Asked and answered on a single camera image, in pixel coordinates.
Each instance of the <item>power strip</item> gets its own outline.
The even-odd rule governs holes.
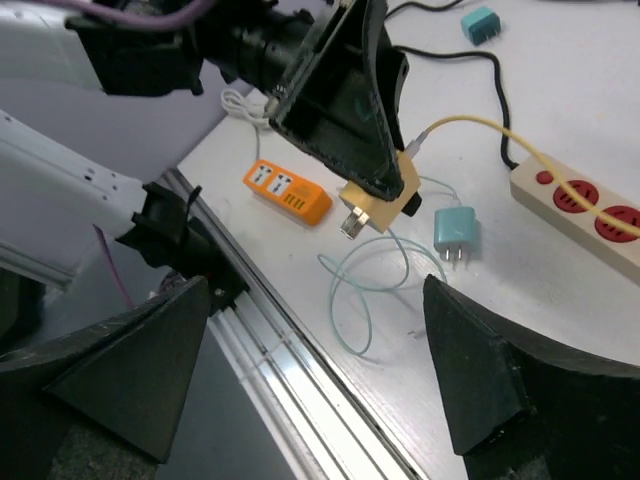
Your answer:
[[[637,206],[557,160],[546,158],[589,202],[623,222],[640,226]],[[553,180],[540,162],[530,157],[511,173],[511,195],[595,256],[640,284],[640,238],[595,218]]]

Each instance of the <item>white table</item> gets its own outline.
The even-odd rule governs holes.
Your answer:
[[[484,3],[505,26],[484,48],[503,63],[514,130],[640,203],[640,8],[634,2]],[[459,21],[477,6],[470,1],[442,14],[406,12],[388,28],[396,43],[441,52],[469,49]],[[489,62],[410,57],[410,63],[400,110],[407,140],[446,115],[501,118]],[[340,258],[375,233],[363,232],[356,243],[341,235],[339,225],[348,212],[339,201],[321,226],[307,230],[256,200],[242,184],[254,159],[254,142],[250,125],[227,118],[180,170],[192,184],[203,186],[205,201],[427,478],[466,478],[462,460],[452,452],[425,338],[421,284],[435,268],[412,254],[411,288],[367,296],[374,320],[367,359],[344,352],[328,323],[330,276],[316,254]],[[435,133],[416,158],[421,173],[453,184],[482,224],[481,253],[467,266],[446,265],[450,283],[551,338],[640,364],[637,286],[512,200],[498,146],[499,135],[484,127],[450,125]],[[515,146],[512,156],[526,158]],[[273,133],[262,136],[262,157],[333,194],[344,183]],[[433,212],[450,199],[434,194],[433,185],[423,185],[422,191],[420,212],[413,219],[399,218],[393,228],[431,248]],[[369,282],[399,278],[402,259],[389,247],[384,252],[372,247],[371,258],[355,269],[358,277]],[[336,316],[347,339],[361,345],[361,307],[348,286],[338,294]]]

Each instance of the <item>yellow charger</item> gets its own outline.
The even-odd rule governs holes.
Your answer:
[[[333,204],[320,185],[267,160],[258,160],[243,181],[255,194],[311,227],[320,223]]]

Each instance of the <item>yellow cable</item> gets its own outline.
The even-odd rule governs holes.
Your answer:
[[[486,118],[477,117],[475,115],[453,115],[451,117],[443,118],[442,120],[438,120],[433,125],[425,130],[425,135],[429,135],[436,128],[441,127],[447,123],[458,122],[458,121],[466,121],[466,122],[474,122],[480,123],[482,125],[486,125],[487,127],[491,127],[499,132],[502,132],[507,137],[511,138],[514,142],[519,144],[522,148],[527,150],[531,155],[536,157],[536,159],[542,163],[546,167],[547,170],[553,175],[553,179],[560,184],[560,186],[564,189],[565,192],[569,194],[569,196],[580,206],[585,208],[588,212],[592,213],[596,217],[600,218],[603,222],[608,223],[616,227],[619,230],[622,230],[625,233],[633,235],[635,237],[640,237],[640,228],[634,227],[633,225],[629,225],[621,220],[618,220],[615,217],[603,212],[600,208],[589,203],[582,195],[580,195],[569,183],[567,180],[556,170],[553,164],[547,160],[547,158],[533,145],[531,145],[527,140],[522,138],[520,135],[513,133],[511,130],[504,128],[499,123],[494,122],[493,120],[488,120]]]

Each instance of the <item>black cable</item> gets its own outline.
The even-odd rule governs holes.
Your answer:
[[[496,86],[496,93],[498,94],[498,101],[500,102],[500,108],[502,109],[502,126],[506,129],[511,129],[511,114],[509,113],[509,104],[507,103],[507,97],[502,87],[502,74],[500,68],[500,60],[493,53],[484,52],[481,50],[458,52],[458,53],[431,53],[424,50],[419,50],[413,47],[407,47],[405,45],[394,45],[398,50],[417,55],[418,57],[428,58],[431,60],[453,60],[458,58],[486,58],[493,63],[493,79]],[[509,157],[509,137],[502,135],[500,140],[500,157],[504,164],[509,167],[510,170],[514,170],[519,164],[514,162]]]
[[[447,3],[446,5],[438,5],[438,6],[425,5],[424,3],[420,3],[420,2],[404,2],[398,5],[397,7],[394,7],[391,10],[389,10],[385,18],[388,19],[389,17],[395,15],[396,13],[401,12],[405,8],[418,8],[425,12],[432,12],[432,13],[446,12],[450,8],[453,8],[456,5],[461,4],[462,2],[464,2],[464,0],[454,0],[453,2]]]

